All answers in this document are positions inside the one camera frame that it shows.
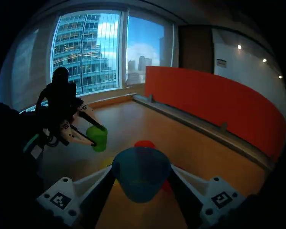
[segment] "cloud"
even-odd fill
[[[160,65],[159,54],[157,53],[157,50],[154,49],[151,45],[145,43],[137,43],[127,47],[127,62],[129,60],[135,60],[136,69],[138,69],[140,56],[151,58],[151,64],[153,66]]]
[[[112,38],[117,37],[118,22],[115,23],[101,23],[98,25],[98,37]]]

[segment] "building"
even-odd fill
[[[97,44],[100,14],[64,15],[57,28],[52,53],[52,70],[66,67],[76,94],[119,86],[116,69],[108,66]]]
[[[128,71],[134,71],[136,69],[136,61],[130,60],[128,61]]]
[[[145,69],[146,69],[145,57],[140,56],[139,57],[139,71],[145,71]]]
[[[151,66],[151,59],[145,58],[145,66]]]

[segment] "blue cup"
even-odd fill
[[[167,156],[149,147],[133,147],[113,160],[112,172],[125,195],[136,203],[150,201],[160,190],[171,169]]]

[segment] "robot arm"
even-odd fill
[[[63,177],[37,201],[68,226],[94,228],[115,181],[111,168],[110,165],[75,182]],[[216,225],[245,200],[219,176],[206,181],[171,165],[167,180],[189,228]]]

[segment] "wall sign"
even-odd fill
[[[217,59],[217,66],[226,68],[227,67],[227,62],[225,60]]]

